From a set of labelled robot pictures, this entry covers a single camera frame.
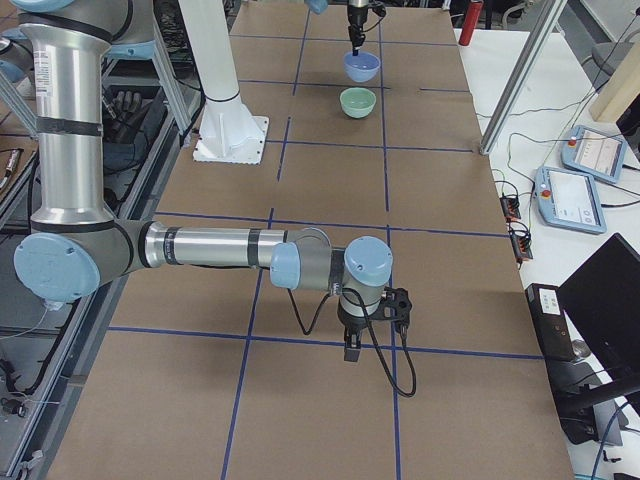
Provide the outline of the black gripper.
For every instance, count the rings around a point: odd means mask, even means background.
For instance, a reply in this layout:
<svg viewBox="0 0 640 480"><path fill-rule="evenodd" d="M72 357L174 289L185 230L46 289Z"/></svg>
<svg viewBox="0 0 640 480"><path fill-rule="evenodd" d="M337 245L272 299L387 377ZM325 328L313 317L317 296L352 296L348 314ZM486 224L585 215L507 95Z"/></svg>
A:
<svg viewBox="0 0 640 480"><path fill-rule="evenodd" d="M363 45L364 26L368 19L368 5L348 5L347 20L348 32L351 35L352 55L358 56Z"/></svg>
<svg viewBox="0 0 640 480"><path fill-rule="evenodd" d="M337 309L338 318L344 326L344 360L358 362L361 353L362 331L367 328L364 316L353 315L341 304Z"/></svg>

